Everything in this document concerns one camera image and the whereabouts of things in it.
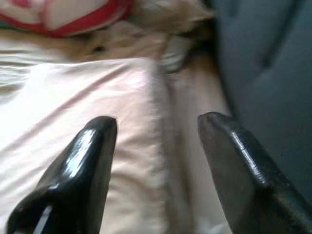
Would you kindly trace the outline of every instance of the glossy black plastic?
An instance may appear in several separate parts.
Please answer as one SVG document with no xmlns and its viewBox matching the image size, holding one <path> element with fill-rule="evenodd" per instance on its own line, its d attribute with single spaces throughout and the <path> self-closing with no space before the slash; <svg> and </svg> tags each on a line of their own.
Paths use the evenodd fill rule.
<svg viewBox="0 0 312 234">
<path fill-rule="evenodd" d="M 98 234 L 116 137 L 117 123 L 111 117 L 87 123 L 12 211 L 7 234 L 33 233 L 47 207 L 53 209 L 45 233 Z"/>
<path fill-rule="evenodd" d="M 198 118 L 198 128 L 234 234 L 312 233 L 311 207 L 249 131 L 213 112 Z"/>
</svg>

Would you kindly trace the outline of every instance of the bed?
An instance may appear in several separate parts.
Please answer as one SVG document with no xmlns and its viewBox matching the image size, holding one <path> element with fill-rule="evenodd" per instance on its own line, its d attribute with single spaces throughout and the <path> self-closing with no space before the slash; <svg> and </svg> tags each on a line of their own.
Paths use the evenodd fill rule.
<svg viewBox="0 0 312 234">
<path fill-rule="evenodd" d="M 121 31 L 75 39 L 0 31 L 2 232 L 79 129 L 109 115 L 119 132 L 101 233 L 231 233 L 197 134 L 199 114 L 228 113 L 210 58 L 167 75 L 157 62 L 166 34 L 120 39 Z"/>
</svg>

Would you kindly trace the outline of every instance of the gray upholstery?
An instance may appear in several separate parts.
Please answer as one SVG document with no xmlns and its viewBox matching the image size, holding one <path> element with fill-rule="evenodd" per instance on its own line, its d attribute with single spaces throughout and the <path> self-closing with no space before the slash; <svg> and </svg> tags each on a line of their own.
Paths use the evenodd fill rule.
<svg viewBox="0 0 312 234">
<path fill-rule="evenodd" d="M 234 113 L 312 205 L 312 0 L 215 0 Z"/>
</svg>

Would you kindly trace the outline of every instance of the mattress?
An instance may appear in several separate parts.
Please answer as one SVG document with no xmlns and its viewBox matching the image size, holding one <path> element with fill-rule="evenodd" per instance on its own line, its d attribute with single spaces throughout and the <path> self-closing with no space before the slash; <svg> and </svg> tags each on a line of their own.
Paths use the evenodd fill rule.
<svg viewBox="0 0 312 234">
<path fill-rule="evenodd" d="M 0 143 L 7 155 L 1 158 L 0 164 L 4 168 L 0 172 L 4 184 L 0 185 L 0 197 L 5 198 L 0 199 L 1 227 L 4 227 L 6 217 L 16 202 L 35 186 L 44 169 L 79 128 L 93 114 L 108 114 L 116 116 L 121 124 L 116 154 L 124 155 L 116 157 L 119 162 L 113 164 L 113 174 L 126 173 L 129 165 L 132 165 L 129 161 L 136 159 L 133 155 L 137 155 L 140 158 L 136 162 L 138 166 L 145 165 L 157 172 L 148 182 L 144 180 L 143 184 L 156 186 L 153 187 L 155 191 L 159 189 L 152 196 L 145 190 L 148 194 L 145 199 L 156 201 L 155 207 L 159 209 L 155 209 L 157 218 L 150 219 L 154 222 L 138 224 L 142 221 L 142 213 L 134 211 L 134 204 L 140 207 L 135 194 L 145 187 L 133 189 L 131 193 L 129 186 L 135 180 L 126 182 L 113 180 L 112 177 L 110 189 L 114 188 L 116 192 L 111 190 L 108 195 L 101 232 L 147 233 L 150 230 L 145 228 L 151 227 L 153 231 L 150 233 L 165 233 L 168 228 L 175 227 L 178 228 L 177 233 L 231 233 L 198 138 L 196 124 L 197 116 L 204 112 L 228 113 L 220 82 L 207 55 L 195 56 L 183 71 L 166 76 L 155 62 L 161 58 L 166 38 L 162 33 L 146 32 L 139 28 L 128 30 L 120 25 L 82 39 L 51 39 L 36 34 L 0 31 L 0 69 L 4 74 L 0 81 L 0 111 L 6 113 L 6 117 L 0 117 L 0 122 L 8 132 L 7 135 L 2 134 Z M 95 50 L 97 47 L 104 50 L 99 53 Z M 153 62 L 150 59 L 107 60 L 132 57 L 152 58 Z M 76 63 L 100 59 L 106 61 Z M 47 62 L 49 64 L 33 67 Z M 69 84 L 72 79 L 68 78 L 68 74 L 75 74 L 79 82 Z M 40 102 L 46 100 L 40 98 L 45 95 L 52 98 L 45 103 Z M 110 104 L 107 104 L 106 98 L 109 98 Z M 123 101 L 118 105 L 111 104 L 119 98 Z M 16 121 L 12 121 L 10 116 L 14 116 Z M 15 123 L 14 128 L 9 127 L 12 123 Z M 36 134 L 44 134 L 45 137 L 37 137 Z M 145 141 L 145 136 L 149 134 L 157 141 Z M 37 161 L 31 157 L 32 147 L 47 156 L 39 157 Z M 155 156 L 150 158 L 150 151 Z M 174 161 L 175 166 L 169 167 L 173 163 L 165 166 L 167 160 Z M 172 191 L 170 196 L 165 193 L 167 191 Z M 119 201 L 124 198 L 123 193 L 127 194 L 127 202 L 119 206 Z M 173 213 L 160 215 L 166 201 L 172 197 L 177 197 L 172 199 L 175 202 L 171 207 Z M 131 211 L 130 215 L 126 215 L 125 209 Z M 121 214 L 125 225 L 121 225 L 118 219 Z M 188 230 L 190 220 L 192 230 Z"/>
</svg>

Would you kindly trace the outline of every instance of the red and white fabric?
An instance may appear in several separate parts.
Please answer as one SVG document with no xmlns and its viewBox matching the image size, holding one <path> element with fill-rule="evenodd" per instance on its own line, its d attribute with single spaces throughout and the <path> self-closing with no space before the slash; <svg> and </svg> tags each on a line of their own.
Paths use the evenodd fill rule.
<svg viewBox="0 0 312 234">
<path fill-rule="evenodd" d="M 125 18 L 133 0 L 2 0 L 0 20 L 63 37 L 93 31 Z"/>
</svg>

